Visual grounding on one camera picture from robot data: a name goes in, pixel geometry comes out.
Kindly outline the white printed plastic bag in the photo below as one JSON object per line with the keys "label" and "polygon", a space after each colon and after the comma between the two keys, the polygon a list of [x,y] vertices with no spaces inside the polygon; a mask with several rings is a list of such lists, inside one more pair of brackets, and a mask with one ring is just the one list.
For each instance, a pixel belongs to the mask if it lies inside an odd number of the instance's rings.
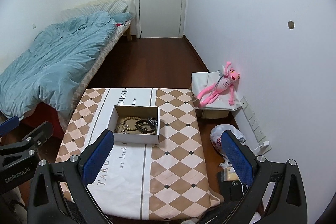
{"label": "white printed plastic bag", "polygon": [[214,149],[216,149],[217,152],[220,153],[224,158],[226,158],[227,155],[222,149],[222,133],[227,130],[231,131],[241,144],[244,145],[246,143],[245,135],[242,132],[240,132],[236,127],[229,124],[221,124],[215,126],[211,130],[210,141]]}

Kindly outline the blue duvet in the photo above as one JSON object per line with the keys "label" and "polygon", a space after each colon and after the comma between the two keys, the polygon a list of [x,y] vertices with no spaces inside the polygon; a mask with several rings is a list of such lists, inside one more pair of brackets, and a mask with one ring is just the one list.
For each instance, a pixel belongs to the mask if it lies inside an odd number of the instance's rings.
{"label": "blue duvet", "polygon": [[74,93],[116,31],[107,12],[45,28],[1,74],[1,113],[23,119],[44,103],[67,120]]}

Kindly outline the black fitness band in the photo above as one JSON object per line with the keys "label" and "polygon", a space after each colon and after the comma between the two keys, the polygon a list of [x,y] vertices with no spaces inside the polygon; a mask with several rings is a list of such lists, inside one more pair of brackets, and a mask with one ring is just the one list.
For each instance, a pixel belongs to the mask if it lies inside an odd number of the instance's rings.
{"label": "black fitness band", "polygon": [[139,120],[135,123],[135,128],[142,134],[151,134],[155,132],[155,124],[150,120]]}

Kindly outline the striped pillow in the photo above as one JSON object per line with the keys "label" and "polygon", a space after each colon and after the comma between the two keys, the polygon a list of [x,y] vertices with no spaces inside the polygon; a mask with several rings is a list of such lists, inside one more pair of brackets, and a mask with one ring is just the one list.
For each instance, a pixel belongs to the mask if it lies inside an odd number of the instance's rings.
{"label": "striped pillow", "polygon": [[61,11],[63,21],[80,16],[89,16],[95,12],[108,12],[111,15],[120,13],[136,14],[134,0],[96,0]]}

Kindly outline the cardboard box under cloth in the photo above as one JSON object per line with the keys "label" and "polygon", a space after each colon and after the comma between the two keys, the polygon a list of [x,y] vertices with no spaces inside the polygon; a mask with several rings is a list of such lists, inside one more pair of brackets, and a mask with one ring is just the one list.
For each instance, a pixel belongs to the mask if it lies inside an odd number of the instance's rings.
{"label": "cardboard box under cloth", "polygon": [[203,119],[222,119],[227,118],[229,110],[203,110],[202,118]]}

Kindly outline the white cloth on box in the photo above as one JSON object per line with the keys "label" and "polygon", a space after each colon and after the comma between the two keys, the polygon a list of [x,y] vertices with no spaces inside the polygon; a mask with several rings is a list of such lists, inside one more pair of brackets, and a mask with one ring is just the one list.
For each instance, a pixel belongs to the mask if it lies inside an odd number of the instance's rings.
{"label": "white cloth on box", "polygon": [[195,96],[195,107],[211,110],[238,110],[242,107],[235,91],[240,74],[228,70],[228,77],[219,71],[195,72],[191,74],[191,90]]}

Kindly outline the white cardboard box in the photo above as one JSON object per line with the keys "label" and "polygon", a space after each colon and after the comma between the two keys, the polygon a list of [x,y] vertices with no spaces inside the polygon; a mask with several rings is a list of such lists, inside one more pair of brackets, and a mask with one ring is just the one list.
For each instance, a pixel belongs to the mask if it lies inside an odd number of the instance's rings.
{"label": "white cardboard box", "polygon": [[[139,120],[150,120],[155,124],[155,132],[142,134],[135,128]],[[150,144],[159,143],[160,109],[156,106],[115,106],[107,129],[114,135],[115,142]]]}

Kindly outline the pink panther plush toy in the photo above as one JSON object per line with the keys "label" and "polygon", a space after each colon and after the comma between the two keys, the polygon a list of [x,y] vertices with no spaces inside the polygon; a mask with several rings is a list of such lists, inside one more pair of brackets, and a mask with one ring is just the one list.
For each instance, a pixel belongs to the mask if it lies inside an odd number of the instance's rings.
{"label": "pink panther plush toy", "polygon": [[227,89],[230,90],[228,103],[230,106],[234,106],[234,84],[240,80],[240,73],[231,68],[231,64],[232,63],[228,61],[223,67],[223,73],[218,81],[209,87],[206,87],[197,95],[199,107],[202,108],[212,104]]}

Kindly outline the crumpled white tissue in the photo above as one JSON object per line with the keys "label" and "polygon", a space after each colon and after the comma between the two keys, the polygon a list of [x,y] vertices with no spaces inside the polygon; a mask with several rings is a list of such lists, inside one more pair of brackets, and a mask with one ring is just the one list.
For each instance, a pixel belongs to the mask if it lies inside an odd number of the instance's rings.
{"label": "crumpled white tissue", "polygon": [[232,167],[232,164],[231,164],[231,162],[228,159],[224,158],[223,160],[224,160],[224,162],[220,163],[219,167],[221,167],[222,169],[226,169],[226,168],[231,168]]}

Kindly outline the bed with patterned mattress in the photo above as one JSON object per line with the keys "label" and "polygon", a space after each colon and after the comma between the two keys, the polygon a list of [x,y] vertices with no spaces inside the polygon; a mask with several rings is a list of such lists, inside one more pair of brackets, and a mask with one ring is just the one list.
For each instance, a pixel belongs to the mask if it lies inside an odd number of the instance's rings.
{"label": "bed with patterned mattress", "polygon": [[27,118],[46,104],[65,129],[84,89],[130,28],[135,6],[133,0],[97,0],[61,16],[62,22],[45,28],[21,56],[24,87],[10,109]]}

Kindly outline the white wall socket strip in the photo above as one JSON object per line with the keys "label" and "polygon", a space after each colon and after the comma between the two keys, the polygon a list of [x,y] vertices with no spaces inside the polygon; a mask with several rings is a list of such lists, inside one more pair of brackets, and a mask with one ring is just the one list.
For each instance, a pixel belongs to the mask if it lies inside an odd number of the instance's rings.
{"label": "white wall socket strip", "polygon": [[[261,145],[264,141],[269,141],[261,126],[259,119],[257,118],[255,112],[252,110],[252,107],[248,103],[247,99],[243,96],[240,102],[242,105],[243,113],[249,123],[251,130],[253,131],[256,141],[258,142],[258,146]],[[264,155],[270,150],[271,150],[271,145],[269,145],[266,148],[256,150],[254,152],[258,152],[259,154]]]}

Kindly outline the round wall hole cover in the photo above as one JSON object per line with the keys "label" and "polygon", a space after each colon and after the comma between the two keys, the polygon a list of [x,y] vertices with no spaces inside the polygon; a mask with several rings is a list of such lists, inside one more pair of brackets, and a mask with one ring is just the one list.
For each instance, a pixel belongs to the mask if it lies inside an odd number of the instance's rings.
{"label": "round wall hole cover", "polygon": [[288,28],[289,28],[290,30],[293,30],[294,27],[295,27],[294,22],[293,22],[293,21],[289,21],[289,22],[288,22]]}

